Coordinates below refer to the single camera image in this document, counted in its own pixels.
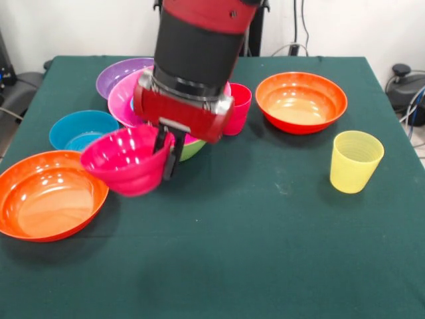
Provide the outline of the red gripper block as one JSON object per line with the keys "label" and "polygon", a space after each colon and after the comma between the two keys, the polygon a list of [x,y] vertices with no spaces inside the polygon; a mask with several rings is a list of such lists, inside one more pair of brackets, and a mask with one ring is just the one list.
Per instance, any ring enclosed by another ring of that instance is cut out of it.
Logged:
{"label": "red gripper block", "polygon": [[175,142],[164,167],[163,179],[170,180],[183,152],[185,133],[218,142],[234,110],[234,98],[222,93],[212,102],[185,99],[163,90],[151,71],[143,71],[133,91],[133,109],[142,120],[159,126],[153,153],[163,148],[168,128],[181,131],[172,132]]}

